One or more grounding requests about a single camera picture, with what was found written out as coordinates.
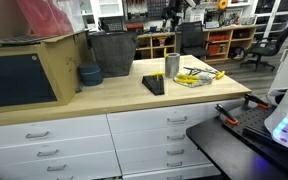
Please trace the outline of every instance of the cabinet drawer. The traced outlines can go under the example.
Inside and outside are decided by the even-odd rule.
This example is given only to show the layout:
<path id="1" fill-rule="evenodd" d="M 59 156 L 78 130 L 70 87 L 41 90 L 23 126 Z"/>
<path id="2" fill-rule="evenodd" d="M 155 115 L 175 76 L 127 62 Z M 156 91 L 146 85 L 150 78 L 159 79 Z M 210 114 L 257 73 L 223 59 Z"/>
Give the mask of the cabinet drawer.
<path id="1" fill-rule="evenodd" d="M 77 177 L 85 173 L 89 174 L 89 179 L 119 176 L 121 173 L 115 152 L 0 166 L 2 179 L 28 179 L 29 177 L 56 179 L 59 177 Z"/>
<path id="2" fill-rule="evenodd" d="M 117 156 L 123 174 L 210 163 L 194 145 L 166 145 L 124 150 L 117 151 Z"/>
<path id="3" fill-rule="evenodd" d="M 217 103 L 235 108 L 241 99 L 108 114 L 113 134 L 192 125 L 215 117 Z"/>
<path id="4" fill-rule="evenodd" d="M 206 176 L 219 175 L 220 172 L 212 165 L 205 164 L 199 166 L 176 168 L 171 170 L 154 171 L 148 173 L 123 176 L 124 180 L 183 180 Z"/>
<path id="5" fill-rule="evenodd" d="M 0 166 L 104 151 L 114 151 L 110 135 L 13 146 L 0 148 Z"/>
<path id="6" fill-rule="evenodd" d="M 188 127 L 190 126 L 113 134 L 115 148 L 122 150 L 170 143 L 190 143 L 191 141 L 185 134 Z"/>
<path id="7" fill-rule="evenodd" d="M 0 147 L 110 134 L 106 116 L 86 116 L 0 127 Z"/>

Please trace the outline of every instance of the office chair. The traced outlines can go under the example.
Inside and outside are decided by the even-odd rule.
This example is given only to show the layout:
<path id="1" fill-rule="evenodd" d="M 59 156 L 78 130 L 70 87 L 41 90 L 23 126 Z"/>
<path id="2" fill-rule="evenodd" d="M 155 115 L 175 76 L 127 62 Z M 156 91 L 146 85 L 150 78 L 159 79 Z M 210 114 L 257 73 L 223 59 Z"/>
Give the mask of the office chair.
<path id="1" fill-rule="evenodd" d="M 210 55 L 205 49 L 206 42 L 203 37 L 203 25 L 201 21 L 183 23 L 181 37 L 181 54 L 193 55 L 196 58 Z"/>
<path id="2" fill-rule="evenodd" d="M 256 60 L 248 60 L 244 63 L 241 63 L 240 67 L 244 64 L 255 64 L 255 70 L 257 71 L 258 65 L 264 65 L 271 67 L 271 71 L 274 71 L 275 66 L 268 64 L 268 62 L 261 61 L 262 56 L 275 56 L 281 49 L 285 39 L 288 37 L 288 27 L 284 29 L 284 31 L 277 38 L 262 38 L 256 42 L 249 50 L 247 50 L 247 54 L 253 54 L 253 57 L 257 56 Z"/>

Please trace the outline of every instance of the cardboard box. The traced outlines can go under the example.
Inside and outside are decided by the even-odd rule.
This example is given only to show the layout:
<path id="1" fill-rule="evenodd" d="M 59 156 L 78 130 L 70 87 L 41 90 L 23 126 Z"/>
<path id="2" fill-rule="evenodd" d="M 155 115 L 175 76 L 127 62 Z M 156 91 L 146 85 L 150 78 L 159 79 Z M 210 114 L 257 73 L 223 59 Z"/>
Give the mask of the cardboard box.
<path id="1" fill-rule="evenodd" d="M 68 104 L 90 60 L 85 32 L 31 45 L 0 45 L 0 112 Z"/>

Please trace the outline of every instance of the gray floor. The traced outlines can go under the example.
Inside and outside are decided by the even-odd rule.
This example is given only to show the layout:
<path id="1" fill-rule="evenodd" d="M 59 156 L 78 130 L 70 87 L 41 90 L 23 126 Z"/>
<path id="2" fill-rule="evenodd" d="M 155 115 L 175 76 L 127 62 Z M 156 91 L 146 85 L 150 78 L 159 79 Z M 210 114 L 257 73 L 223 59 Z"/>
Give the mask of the gray floor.
<path id="1" fill-rule="evenodd" d="M 219 71 L 225 70 L 227 76 L 251 89 L 252 94 L 261 97 L 268 92 L 275 78 L 281 56 L 282 54 L 277 54 L 273 57 L 263 57 L 264 61 L 276 67 L 273 72 L 269 67 L 263 66 L 260 66 L 257 72 L 254 72 L 255 65 L 244 65 L 240 68 L 240 61 L 231 61 L 212 66 Z"/>

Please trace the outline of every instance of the drawer handle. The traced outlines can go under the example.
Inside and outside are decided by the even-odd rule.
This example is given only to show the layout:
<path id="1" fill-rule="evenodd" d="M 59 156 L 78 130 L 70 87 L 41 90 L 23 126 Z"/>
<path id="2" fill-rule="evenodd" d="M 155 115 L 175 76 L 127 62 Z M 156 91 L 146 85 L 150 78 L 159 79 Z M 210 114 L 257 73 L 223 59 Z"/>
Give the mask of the drawer handle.
<path id="1" fill-rule="evenodd" d="M 182 161 L 180 161 L 180 162 L 176 162 L 176 163 L 167 163 L 166 164 L 167 165 L 167 167 L 179 167 L 179 166 L 182 166 L 183 165 L 183 162 Z"/>
<path id="2" fill-rule="evenodd" d="M 41 137 L 45 137 L 49 134 L 50 132 L 46 131 L 45 133 L 41 133 L 41 134 L 30 134 L 28 133 L 26 135 L 27 139 L 31 139 L 31 138 L 41 138 Z"/>
<path id="3" fill-rule="evenodd" d="M 56 149 L 55 151 L 49 151 L 49 152 L 38 152 L 37 153 L 37 157 L 43 157 L 43 156 L 54 156 L 58 153 L 58 149 Z"/>
<path id="4" fill-rule="evenodd" d="M 185 139 L 185 134 L 178 136 L 167 136 L 167 139 L 171 141 Z"/>
<path id="5" fill-rule="evenodd" d="M 182 175 L 174 176 L 174 177 L 167 177 L 167 180 L 182 180 Z"/>
<path id="6" fill-rule="evenodd" d="M 49 167 L 47 167 L 47 171 L 48 172 L 51 172 L 51 171 L 63 171 L 65 169 L 65 167 L 66 167 L 66 164 L 64 164 L 63 166 L 54 166 L 54 167 L 49 166 Z"/>
<path id="7" fill-rule="evenodd" d="M 74 179 L 74 176 L 72 176 L 70 180 L 73 180 L 73 179 Z M 56 180 L 61 180 L 61 178 L 57 178 Z"/>
<path id="8" fill-rule="evenodd" d="M 184 119 L 171 119 L 171 118 L 167 118 L 167 122 L 170 123 L 184 123 L 187 121 L 187 116 L 184 116 Z"/>
<path id="9" fill-rule="evenodd" d="M 184 154 L 184 149 L 177 150 L 177 151 L 167 151 L 167 155 L 169 156 L 174 156 L 174 155 L 179 155 L 179 154 Z"/>

